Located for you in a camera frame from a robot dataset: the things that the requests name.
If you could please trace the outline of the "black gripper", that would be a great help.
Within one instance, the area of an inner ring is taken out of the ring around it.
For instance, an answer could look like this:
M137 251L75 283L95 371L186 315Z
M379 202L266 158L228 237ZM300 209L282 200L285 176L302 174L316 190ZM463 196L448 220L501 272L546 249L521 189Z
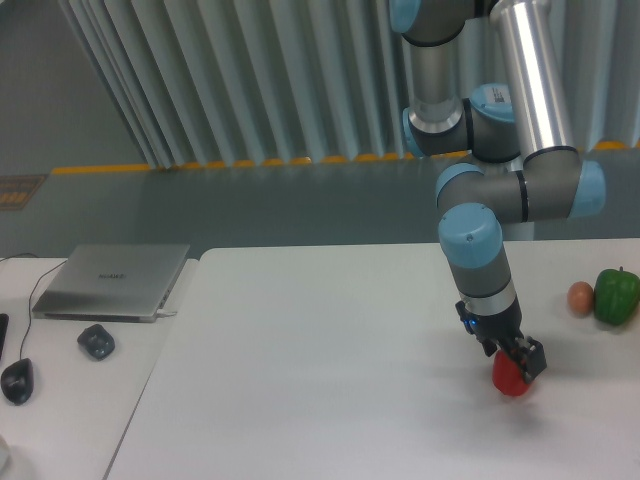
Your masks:
M463 301L458 301L455 308L466 332L476 337L485 355L493 355L498 348L503 350L516 365L525 384L531 384L547 368L542 343L531 336L523 337L518 299L502 312L486 316L468 311Z

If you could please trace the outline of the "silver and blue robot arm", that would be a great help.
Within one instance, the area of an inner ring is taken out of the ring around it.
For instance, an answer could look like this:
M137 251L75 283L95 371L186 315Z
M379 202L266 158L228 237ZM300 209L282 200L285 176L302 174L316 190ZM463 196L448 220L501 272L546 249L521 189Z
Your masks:
M599 213L606 181L574 145L547 1L393 1L392 30L409 48L411 99L402 114L417 157L462 151L438 177L438 236L460 295L456 310L487 355L503 354L531 383L546 366L542 344L521 330L503 243L506 224ZM487 18L507 80L457 94L453 43Z

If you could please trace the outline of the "white sleeved forearm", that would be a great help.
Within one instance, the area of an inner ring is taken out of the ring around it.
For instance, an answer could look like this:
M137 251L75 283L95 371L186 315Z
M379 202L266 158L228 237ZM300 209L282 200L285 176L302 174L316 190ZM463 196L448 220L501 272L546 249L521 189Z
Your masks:
M1 437L1 480L28 480L32 478L29 460L18 447L12 447Z

